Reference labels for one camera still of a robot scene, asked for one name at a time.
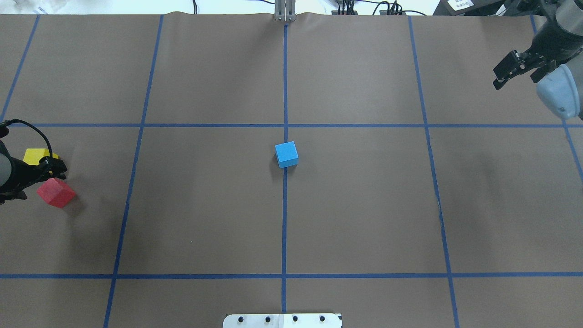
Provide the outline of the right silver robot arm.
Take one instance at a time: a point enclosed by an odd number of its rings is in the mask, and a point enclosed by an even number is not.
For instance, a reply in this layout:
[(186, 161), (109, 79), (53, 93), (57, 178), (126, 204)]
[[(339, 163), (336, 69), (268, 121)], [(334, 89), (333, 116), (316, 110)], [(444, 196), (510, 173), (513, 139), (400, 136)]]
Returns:
[(562, 120), (582, 118), (583, 5), (580, 0), (511, 0), (512, 13), (546, 21), (524, 52), (512, 50), (493, 69), (498, 90), (513, 77), (531, 73), (539, 99)]

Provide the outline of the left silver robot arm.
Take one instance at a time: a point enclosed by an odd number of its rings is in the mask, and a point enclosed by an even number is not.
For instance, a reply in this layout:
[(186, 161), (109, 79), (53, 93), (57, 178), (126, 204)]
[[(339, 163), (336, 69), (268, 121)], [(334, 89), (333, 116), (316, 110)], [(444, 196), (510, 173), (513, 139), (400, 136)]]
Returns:
[(51, 178), (65, 180), (67, 172), (63, 160), (42, 157), (38, 164), (27, 164), (13, 158), (6, 145), (0, 143), (0, 203), (28, 199), (25, 189)]

